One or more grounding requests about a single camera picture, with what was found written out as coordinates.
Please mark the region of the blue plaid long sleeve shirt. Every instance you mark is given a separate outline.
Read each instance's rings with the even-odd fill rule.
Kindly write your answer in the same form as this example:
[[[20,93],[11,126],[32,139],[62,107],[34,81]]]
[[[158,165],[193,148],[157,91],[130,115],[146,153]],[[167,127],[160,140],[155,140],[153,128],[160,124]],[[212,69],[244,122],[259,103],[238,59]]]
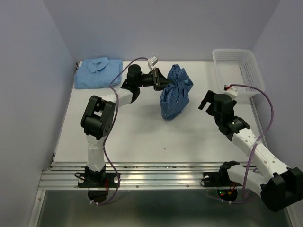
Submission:
[[[171,121],[189,103],[189,92],[194,83],[184,68],[178,64],[172,65],[167,79],[171,81],[160,95],[161,116],[164,120]]]

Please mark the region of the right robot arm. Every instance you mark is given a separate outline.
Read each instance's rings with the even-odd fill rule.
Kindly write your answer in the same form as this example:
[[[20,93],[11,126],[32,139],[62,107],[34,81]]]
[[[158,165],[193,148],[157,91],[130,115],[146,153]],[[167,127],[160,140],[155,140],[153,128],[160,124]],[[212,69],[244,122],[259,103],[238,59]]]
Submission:
[[[200,184],[203,187],[233,187],[242,185],[258,195],[265,206],[280,211],[303,198],[303,173],[275,157],[257,140],[250,126],[234,113],[237,89],[230,88],[223,94],[209,90],[199,109],[207,103],[206,112],[214,117],[219,131],[237,146],[251,161],[258,173],[243,167],[237,161],[224,162],[216,172],[204,172]]]

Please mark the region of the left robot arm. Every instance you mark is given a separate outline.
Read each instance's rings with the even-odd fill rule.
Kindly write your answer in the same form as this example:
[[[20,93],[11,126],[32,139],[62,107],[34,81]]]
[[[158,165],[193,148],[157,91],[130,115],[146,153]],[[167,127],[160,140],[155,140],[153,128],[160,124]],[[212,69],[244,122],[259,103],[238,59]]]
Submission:
[[[129,66],[126,79],[120,89],[104,97],[90,97],[80,122],[87,138],[88,161],[84,174],[76,174],[79,187],[106,185],[104,142],[111,132],[117,110],[133,103],[140,94],[140,88],[153,87],[155,91],[162,91],[171,83],[161,74],[159,68],[153,68],[148,74],[143,74],[141,67],[134,64]]]

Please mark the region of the white plastic basket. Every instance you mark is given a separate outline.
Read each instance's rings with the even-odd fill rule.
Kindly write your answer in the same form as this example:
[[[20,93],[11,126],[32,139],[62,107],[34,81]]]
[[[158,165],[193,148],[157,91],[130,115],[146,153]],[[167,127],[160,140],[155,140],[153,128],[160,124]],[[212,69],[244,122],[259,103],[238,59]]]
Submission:
[[[258,94],[256,87],[265,91],[265,84],[256,61],[255,55],[250,50],[244,49],[215,49],[212,52],[216,82],[220,92],[225,85],[241,84],[247,87],[238,87],[238,101]]]

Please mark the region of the light blue folded shirt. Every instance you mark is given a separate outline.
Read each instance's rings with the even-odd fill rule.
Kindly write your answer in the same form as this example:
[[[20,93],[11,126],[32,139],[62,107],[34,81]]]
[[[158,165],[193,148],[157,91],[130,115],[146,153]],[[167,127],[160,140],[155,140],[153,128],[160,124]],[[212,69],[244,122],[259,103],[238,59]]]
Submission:
[[[118,85],[121,83],[121,59],[101,57],[97,59],[84,59],[78,66],[74,76],[76,89],[96,89]]]

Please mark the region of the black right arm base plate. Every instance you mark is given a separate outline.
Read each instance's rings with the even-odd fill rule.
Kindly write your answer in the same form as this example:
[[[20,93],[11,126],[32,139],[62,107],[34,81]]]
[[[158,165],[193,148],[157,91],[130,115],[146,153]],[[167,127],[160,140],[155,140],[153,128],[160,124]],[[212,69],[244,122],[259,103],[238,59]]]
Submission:
[[[200,181],[203,187],[229,187],[234,186],[234,182],[230,180],[227,173],[204,172],[203,178]]]

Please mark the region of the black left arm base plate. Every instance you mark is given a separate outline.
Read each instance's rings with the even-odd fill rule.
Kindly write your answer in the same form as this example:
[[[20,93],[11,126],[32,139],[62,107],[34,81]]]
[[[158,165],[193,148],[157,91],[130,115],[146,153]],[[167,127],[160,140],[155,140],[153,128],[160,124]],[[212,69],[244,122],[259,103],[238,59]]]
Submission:
[[[105,179],[100,180],[97,183],[92,183],[85,179],[84,173],[76,172],[74,176],[78,179],[79,188],[119,188],[120,183],[116,173],[106,173]]]

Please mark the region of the aluminium front rail frame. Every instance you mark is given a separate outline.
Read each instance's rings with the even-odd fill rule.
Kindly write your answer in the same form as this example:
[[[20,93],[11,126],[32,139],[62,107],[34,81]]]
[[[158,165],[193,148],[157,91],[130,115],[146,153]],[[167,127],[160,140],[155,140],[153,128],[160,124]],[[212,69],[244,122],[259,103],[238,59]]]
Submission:
[[[105,206],[89,202],[75,172],[83,162],[52,162],[40,177],[31,227],[298,227],[295,207],[269,211],[260,199],[220,202],[200,184],[219,163],[116,163],[121,186]]]

